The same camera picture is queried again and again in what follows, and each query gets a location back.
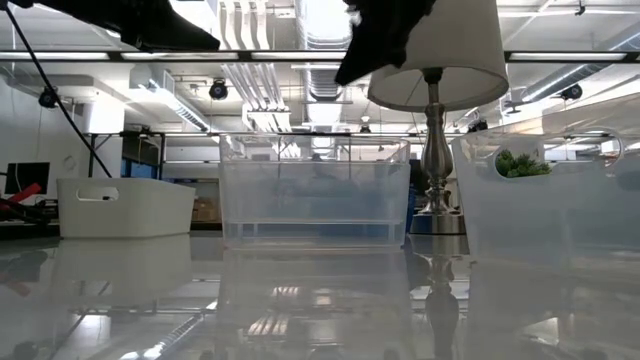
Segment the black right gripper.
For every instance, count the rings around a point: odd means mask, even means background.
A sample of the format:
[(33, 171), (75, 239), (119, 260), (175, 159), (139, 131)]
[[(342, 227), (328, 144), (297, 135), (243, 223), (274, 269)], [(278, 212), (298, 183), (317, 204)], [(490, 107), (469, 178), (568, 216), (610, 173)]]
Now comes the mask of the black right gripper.
[(334, 77), (348, 85), (387, 65), (406, 61), (411, 31), (431, 14), (435, 0), (345, 0), (351, 21), (351, 41)]

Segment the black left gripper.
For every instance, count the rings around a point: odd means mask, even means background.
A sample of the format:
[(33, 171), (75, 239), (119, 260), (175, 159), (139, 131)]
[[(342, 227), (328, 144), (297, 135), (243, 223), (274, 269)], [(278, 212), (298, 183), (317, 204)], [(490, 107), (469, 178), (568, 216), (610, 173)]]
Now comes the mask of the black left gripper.
[(179, 15), (169, 0), (123, 1), (121, 40), (147, 51), (217, 51), (220, 41)]

